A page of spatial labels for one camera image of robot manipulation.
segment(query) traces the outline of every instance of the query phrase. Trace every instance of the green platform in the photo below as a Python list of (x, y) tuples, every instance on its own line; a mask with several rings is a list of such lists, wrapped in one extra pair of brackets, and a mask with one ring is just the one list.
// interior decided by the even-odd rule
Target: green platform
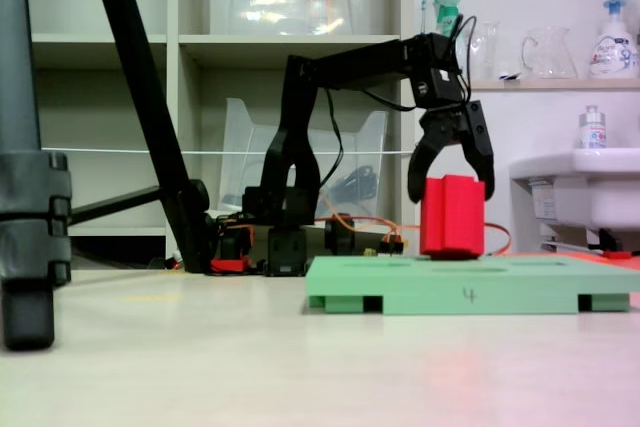
[(310, 307), (327, 313), (620, 312), (640, 292), (638, 271), (560, 256), (316, 257), (306, 282)]

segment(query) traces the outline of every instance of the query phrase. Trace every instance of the glass jug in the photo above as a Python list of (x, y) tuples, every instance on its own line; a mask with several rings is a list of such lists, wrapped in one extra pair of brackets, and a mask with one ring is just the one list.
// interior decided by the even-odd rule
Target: glass jug
[(493, 78), (498, 26), (498, 22), (479, 22), (476, 26), (469, 51), (471, 80)]
[(527, 32), (522, 41), (522, 63), (534, 79), (576, 79), (578, 73), (573, 64), (564, 38), (569, 29), (545, 27)]

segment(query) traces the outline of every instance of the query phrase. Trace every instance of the red component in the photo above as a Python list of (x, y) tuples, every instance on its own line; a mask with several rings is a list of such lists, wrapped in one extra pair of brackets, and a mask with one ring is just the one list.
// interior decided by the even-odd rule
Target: red component
[(246, 255), (241, 259), (213, 259), (211, 270), (216, 273), (237, 273), (241, 274), (251, 267), (251, 259)]
[(607, 258), (607, 259), (612, 259), (612, 260), (626, 260), (626, 259), (630, 259), (631, 257), (633, 257), (633, 254), (631, 254), (631, 252), (624, 252), (624, 251), (612, 252), (610, 250), (605, 250), (602, 253), (602, 256)]
[(484, 182), (445, 175), (427, 178), (420, 252), (440, 260), (474, 259), (484, 252)]

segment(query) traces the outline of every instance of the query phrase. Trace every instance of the tripod leg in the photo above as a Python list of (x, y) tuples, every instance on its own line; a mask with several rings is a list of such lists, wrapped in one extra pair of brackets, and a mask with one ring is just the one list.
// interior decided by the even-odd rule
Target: tripod leg
[(187, 272), (206, 272), (213, 259), (209, 197), (191, 182), (171, 123), (136, 0), (102, 0), (122, 69), (163, 191), (162, 206)]
[(27, 0), (0, 0), (0, 295), (12, 350), (54, 340), (53, 288), (70, 280), (66, 158), (40, 150)]

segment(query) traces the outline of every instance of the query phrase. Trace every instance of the sink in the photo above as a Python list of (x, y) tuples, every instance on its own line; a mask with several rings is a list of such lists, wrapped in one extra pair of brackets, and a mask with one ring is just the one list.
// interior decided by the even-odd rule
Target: sink
[(640, 149), (573, 150), (514, 163), (549, 224), (640, 230)]

